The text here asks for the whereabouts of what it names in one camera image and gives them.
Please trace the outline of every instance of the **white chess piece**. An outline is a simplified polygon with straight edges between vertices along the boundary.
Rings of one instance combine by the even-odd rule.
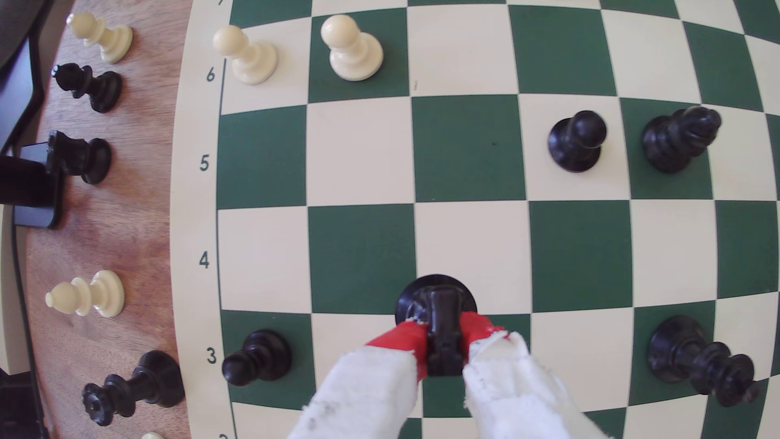
[[[374,35],[361,32],[351,16],[331,16],[320,29],[331,48],[331,67],[344,80],[368,79],[379,70],[385,54]]]
[[[101,58],[109,64],[122,59],[133,43],[133,29],[130,26],[123,24],[114,30],[108,29],[103,17],[96,19],[89,12],[70,14],[67,23],[73,35],[84,39],[85,46],[98,43]]]
[[[89,284],[81,277],[70,283],[60,283],[46,293],[46,305],[65,314],[75,312],[79,316],[85,316],[94,307],[101,316],[113,317],[125,306],[125,288],[116,273],[102,269]]]
[[[229,25],[214,34],[214,48],[232,58],[233,74],[247,84],[259,84],[276,70],[278,55],[270,41],[252,41],[240,27]]]

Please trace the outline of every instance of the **green square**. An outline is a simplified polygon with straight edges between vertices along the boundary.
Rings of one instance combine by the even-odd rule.
[[[331,68],[331,51],[320,37],[320,28],[328,17],[312,18],[309,102],[409,96],[406,8],[353,12],[349,16],[355,19],[363,32],[379,40],[385,59],[379,70],[366,80],[341,79]]]
[[[528,350],[531,350],[531,314],[494,314],[487,318],[493,326],[504,327],[509,332],[522,335]]]
[[[780,43],[780,12],[775,0],[734,0],[745,33]]]
[[[683,24],[699,80],[701,101],[763,111],[745,37],[700,24]]]
[[[679,18],[675,0],[601,0],[604,9]]]
[[[409,6],[425,5],[470,5],[477,3],[506,4],[506,0],[409,0]]]
[[[522,200],[517,95],[412,98],[419,202]]]
[[[704,328],[704,338],[712,341],[715,328],[715,301],[648,306],[634,309],[633,360],[629,405],[666,401],[697,394],[688,380],[668,384],[653,375],[647,366],[647,346],[655,329],[674,316],[688,316]]]
[[[470,418],[463,407],[466,385],[463,377],[427,377],[423,380],[424,418]]]
[[[626,427],[625,407],[586,412],[585,416],[589,417],[607,436],[612,439],[623,439],[623,429]]]
[[[718,298],[778,290],[777,202],[716,201]]]
[[[251,27],[310,15],[311,0],[233,0],[230,24]]]
[[[230,401],[300,410],[309,403],[314,383],[314,348],[311,342],[311,316],[285,312],[222,310],[222,342],[225,355],[238,351],[247,335],[269,329],[280,333],[292,351],[290,371],[274,381],[257,380],[245,387],[228,385]]]
[[[780,375],[780,307],[778,307],[777,334],[775,335],[775,358],[772,361],[771,375]]]
[[[306,106],[219,118],[217,209],[306,205]]]
[[[521,93],[616,95],[601,11],[509,7]]]
[[[531,202],[534,312],[632,305],[628,201]]]
[[[423,439],[423,420],[420,418],[407,418],[401,427],[398,439]]]
[[[767,126],[769,127],[769,141],[772,144],[772,158],[775,161],[775,187],[780,200],[780,116],[767,114]]]
[[[314,312],[392,314],[417,277],[412,205],[309,208]]]
[[[721,407],[715,395],[711,394],[707,399],[701,439],[755,439],[761,425],[769,379],[758,381],[758,386],[760,392],[753,402],[728,408]]]
[[[671,115],[678,109],[696,104],[620,98],[626,154],[629,160],[631,198],[697,198],[712,199],[710,159],[704,154],[694,157],[684,170],[667,174],[647,161],[642,151],[642,131],[656,116]]]

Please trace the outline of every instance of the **white fabric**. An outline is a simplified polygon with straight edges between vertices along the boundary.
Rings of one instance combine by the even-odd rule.
[[[473,342],[463,368],[466,407],[480,439],[606,439],[563,382],[534,360],[518,333]]]
[[[363,346],[341,357],[288,439],[396,439],[417,401],[412,352]]]

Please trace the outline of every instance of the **wood grain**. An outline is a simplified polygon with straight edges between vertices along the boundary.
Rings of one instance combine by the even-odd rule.
[[[186,403],[163,409],[140,402],[130,418],[98,427],[84,412],[81,390],[110,373],[129,377],[141,355],[160,349],[174,357],[168,243],[173,116],[184,37],[192,2],[77,0],[73,11],[104,16],[108,27],[128,24],[133,45],[110,66],[97,46],[85,48],[66,29],[55,63],[77,62],[95,74],[114,70],[124,88],[107,114],[88,98],[73,99],[52,81],[38,141],[49,130],[70,137],[104,138],[114,153],[97,186],[68,177],[65,212],[56,230],[27,234],[27,306],[41,393],[54,437],[140,438],[156,431],[166,439],[190,436]],[[44,304],[44,294],[74,276],[112,269],[125,286],[126,304],[113,319],[91,313],[65,315]]]

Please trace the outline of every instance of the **vinyl chess mat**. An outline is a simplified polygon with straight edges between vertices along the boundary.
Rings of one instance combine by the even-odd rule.
[[[381,42],[372,78],[329,66],[337,13]],[[263,84],[211,47],[228,23],[278,49]],[[778,437],[778,78],[775,0],[195,1],[171,189],[192,436],[286,437],[339,356],[394,326],[403,287],[443,273],[616,438]],[[698,104],[717,140],[658,172],[644,124]],[[608,136],[568,173],[547,136],[583,109]],[[651,332],[678,314],[751,357],[755,402],[651,376]],[[222,359],[261,328],[291,372],[229,387]],[[424,380],[401,437],[474,439],[463,392]]]

